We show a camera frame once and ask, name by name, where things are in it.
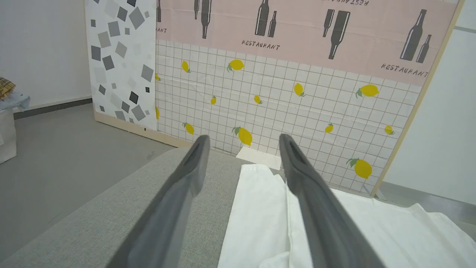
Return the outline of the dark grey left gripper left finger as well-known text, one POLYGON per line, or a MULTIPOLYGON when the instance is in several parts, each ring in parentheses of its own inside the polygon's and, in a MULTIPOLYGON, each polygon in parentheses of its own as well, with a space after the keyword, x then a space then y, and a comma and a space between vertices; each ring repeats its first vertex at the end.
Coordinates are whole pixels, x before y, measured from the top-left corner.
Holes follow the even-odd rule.
POLYGON ((210 138, 201 135, 118 247, 109 268, 176 268, 193 199, 205 180, 210 138))

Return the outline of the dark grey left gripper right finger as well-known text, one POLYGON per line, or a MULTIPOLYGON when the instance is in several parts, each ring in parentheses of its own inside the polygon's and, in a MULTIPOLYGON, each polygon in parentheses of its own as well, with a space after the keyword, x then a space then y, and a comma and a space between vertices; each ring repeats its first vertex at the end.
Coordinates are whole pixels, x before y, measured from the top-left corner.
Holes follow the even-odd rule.
POLYGON ((288 187, 299 200, 315 268, 383 268, 384 263, 289 134, 279 136, 288 187))

